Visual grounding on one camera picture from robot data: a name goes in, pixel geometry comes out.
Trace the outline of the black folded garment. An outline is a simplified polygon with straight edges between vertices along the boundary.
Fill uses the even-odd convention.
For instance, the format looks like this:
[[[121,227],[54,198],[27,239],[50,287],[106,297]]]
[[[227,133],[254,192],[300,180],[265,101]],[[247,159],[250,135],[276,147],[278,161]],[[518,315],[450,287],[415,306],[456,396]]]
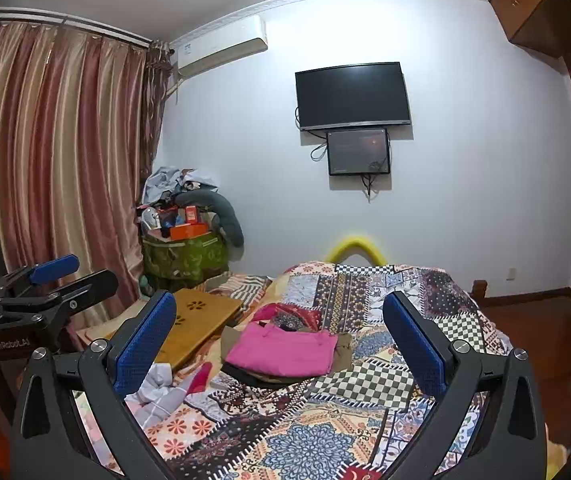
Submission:
[[[224,363],[221,371],[241,382],[241,384],[254,388],[274,390],[305,382],[305,378],[268,378],[261,375],[253,375],[229,363]]]

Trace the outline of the striped pink beige curtain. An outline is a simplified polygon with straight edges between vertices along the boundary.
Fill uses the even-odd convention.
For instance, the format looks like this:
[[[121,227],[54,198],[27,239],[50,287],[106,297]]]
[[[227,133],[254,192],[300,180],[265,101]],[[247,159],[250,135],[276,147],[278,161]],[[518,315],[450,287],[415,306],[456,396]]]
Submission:
[[[159,136],[152,53],[64,25],[0,21],[0,245],[15,270],[64,255],[113,271],[104,323],[139,297],[136,206]]]

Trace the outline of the patchwork patterned bedspread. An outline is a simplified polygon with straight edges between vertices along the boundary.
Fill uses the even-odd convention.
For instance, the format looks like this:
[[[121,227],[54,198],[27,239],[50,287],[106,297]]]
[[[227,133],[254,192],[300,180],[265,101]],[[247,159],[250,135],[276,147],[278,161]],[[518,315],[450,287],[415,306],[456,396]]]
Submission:
[[[299,264],[241,306],[179,370],[169,364],[175,385],[212,364],[207,385],[229,415],[214,422],[185,403],[160,425],[141,428],[171,479],[385,479],[436,404],[385,326],[392,292],[450,341],[494,356],[516,349],[441,269]],[[224,374],[224,363],[305,382],[249,387]],[[459,462],[486,399],[474,396],[441,471]]]

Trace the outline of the black wall television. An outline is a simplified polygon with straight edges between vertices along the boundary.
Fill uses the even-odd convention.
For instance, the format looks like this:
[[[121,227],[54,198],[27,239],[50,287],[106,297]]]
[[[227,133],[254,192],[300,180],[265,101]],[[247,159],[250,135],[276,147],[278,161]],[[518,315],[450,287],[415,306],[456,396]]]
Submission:
[[[398,62],[303,70],[295,74],[303,130],[409,125],[411,114]]]

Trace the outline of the orange box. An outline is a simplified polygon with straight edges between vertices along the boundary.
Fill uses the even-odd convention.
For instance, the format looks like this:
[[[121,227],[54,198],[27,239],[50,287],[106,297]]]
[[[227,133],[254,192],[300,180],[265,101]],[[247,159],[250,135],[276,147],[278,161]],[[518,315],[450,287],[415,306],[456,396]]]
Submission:
[[[180,226],[173,226],[169,230],[169,235],[172,240],[191,240],[191,238],[202,236],[208,232],[207,223],[183,223]]]

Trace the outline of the green storage bag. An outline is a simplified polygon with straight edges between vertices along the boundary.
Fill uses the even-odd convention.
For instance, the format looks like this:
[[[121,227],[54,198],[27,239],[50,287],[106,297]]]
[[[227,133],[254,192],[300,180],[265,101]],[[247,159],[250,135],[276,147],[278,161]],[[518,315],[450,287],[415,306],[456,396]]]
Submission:
[[[177,292],[200,285],[229,269],[228,246],[214,233],[177,242],[145,235],[142,252],[144,275],[153,289]]]

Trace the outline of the wooden lap desk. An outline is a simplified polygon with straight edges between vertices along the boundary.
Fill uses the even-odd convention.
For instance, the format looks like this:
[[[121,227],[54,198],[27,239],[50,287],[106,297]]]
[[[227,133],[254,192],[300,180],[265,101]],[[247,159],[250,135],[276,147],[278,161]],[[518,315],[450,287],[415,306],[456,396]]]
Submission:
[[[160,290],[110,338],[107,368],[113,376],[154,362],[179,370],[240,310],[240,301],[208,292]]]

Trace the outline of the curtain rail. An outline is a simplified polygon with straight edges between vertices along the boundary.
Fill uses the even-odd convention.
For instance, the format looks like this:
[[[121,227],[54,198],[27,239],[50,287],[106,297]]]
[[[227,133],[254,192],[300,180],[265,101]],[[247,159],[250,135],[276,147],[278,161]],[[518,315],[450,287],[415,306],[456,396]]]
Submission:
[[[110,39],[116,39],[138,48],[165,47],[169,54],[174,54],[174,49],[168,42],[148,39],[135,32],[129,32],[129,30],[114,25],[90,20],[90,18],[83,18],[74,14],[24,8],[23,6],[0,6],[0,21],[67,26]]]

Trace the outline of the grey neck pillow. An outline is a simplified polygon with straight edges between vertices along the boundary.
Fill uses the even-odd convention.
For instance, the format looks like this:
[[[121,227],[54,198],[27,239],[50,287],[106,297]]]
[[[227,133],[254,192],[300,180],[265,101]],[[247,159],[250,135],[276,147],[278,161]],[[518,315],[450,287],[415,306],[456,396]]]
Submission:
[[[212,226],[217,234],[222,235],[234,248],[244,246],[244,235],[232,205],[226,197],[211,190],[198,190],[178,193],[174,196],[174,204],[179,208],[195,206],[213,214]]]

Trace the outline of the white air conditioner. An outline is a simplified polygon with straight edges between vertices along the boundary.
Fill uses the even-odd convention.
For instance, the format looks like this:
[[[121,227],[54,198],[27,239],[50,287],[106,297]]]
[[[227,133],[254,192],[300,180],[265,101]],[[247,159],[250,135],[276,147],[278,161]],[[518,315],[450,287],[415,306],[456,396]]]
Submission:
[[[213,70],[268,50],[266,24],[260,15],[214,24],[174,40],[174,74],[180,79]]]

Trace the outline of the yellow round object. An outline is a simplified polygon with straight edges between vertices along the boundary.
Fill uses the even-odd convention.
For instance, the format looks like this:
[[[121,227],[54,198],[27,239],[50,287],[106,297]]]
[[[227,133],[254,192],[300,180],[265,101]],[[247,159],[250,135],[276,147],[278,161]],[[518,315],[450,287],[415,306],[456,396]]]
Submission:
[[[328,263],[341,264],[346,258],[352,255],[362,255],[371,266],[386,266],[387,259],[381,250],[370,238],[360,235],[349,235],[342,238],[325,257]]]

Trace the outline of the small black wall monitor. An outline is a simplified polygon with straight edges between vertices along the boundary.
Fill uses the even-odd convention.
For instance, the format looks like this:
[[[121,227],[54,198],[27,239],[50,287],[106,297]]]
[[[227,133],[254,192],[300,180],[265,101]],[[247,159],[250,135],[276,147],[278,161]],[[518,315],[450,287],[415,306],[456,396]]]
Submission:
[[[327,134],[329,175],[378,176],[391,172],[385,129],[345,129]]]

